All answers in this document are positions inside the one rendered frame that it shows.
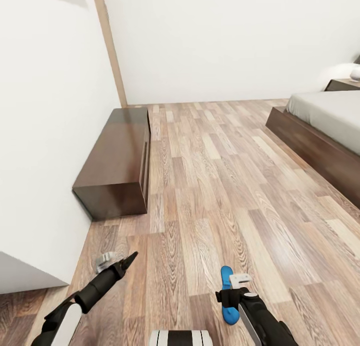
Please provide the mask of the robot trunk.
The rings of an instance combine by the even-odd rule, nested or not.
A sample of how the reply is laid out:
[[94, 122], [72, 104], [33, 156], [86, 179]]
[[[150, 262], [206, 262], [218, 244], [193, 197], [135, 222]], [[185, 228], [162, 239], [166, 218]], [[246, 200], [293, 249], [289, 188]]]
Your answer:
[[152, 331], [147, 346], [213, 346], [208, 331]]

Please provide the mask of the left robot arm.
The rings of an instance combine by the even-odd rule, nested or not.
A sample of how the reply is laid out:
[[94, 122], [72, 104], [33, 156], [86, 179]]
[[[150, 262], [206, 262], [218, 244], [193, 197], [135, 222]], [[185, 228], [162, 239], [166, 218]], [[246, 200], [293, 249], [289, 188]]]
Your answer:
[[[104, 265], [112, 260], [114, 252], [108, 252], [94, 260], [94, 271], [98, 274], [81, 291], [70, 295], [44, 317], [41, 334], [30, 346], [69, 346], [80, 323], [82, 313], [87, 314], [113, 285], [125, 276], [139, 251], [122, 261]], [[71, 302], [73, 300], [73, 302]]]

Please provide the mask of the sandal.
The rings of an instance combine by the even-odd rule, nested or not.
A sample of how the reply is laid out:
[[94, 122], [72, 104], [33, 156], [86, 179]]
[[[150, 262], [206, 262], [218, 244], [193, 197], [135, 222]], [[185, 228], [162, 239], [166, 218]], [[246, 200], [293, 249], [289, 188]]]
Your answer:
[[[233, 275], [232, 268], [229, 266], [222, 266], [221, 268], [221, 277], [222, 277], [222, 289], [230, 289], [232, 285], [229, 282], [229, 276]], [[234, 325], [238, 322], [240, 318], [239, 311], [236, 308], [224, 308], [222, 306], [222, 314], [225, 322], [229, 325]]]

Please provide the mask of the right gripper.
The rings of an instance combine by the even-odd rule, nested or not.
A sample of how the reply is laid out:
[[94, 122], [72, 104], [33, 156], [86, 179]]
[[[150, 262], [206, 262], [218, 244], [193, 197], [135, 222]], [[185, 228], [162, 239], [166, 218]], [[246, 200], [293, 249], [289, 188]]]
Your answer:
[[247, 288], [226, 289], [216, 292], [216, 298], [219, 303], [222, 302], [224, 308], [236, 308], [234, 299], [238, 293], [249, 292]]

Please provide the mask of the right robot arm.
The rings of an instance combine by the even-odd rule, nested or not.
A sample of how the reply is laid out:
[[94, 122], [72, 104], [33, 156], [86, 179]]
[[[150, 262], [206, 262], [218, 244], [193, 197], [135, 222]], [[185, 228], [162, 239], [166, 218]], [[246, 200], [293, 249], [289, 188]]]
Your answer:
[[249, 274], [230, 275], [229, 282], [232, 285], [230, 289], [215, 293], [217, 301], [222, 302], [224, 308], [236, 308], [239, 311], [255, 346], [298, 346], [287, 325], [277, 321], [259, 295], [239, 286], [250, 280]]

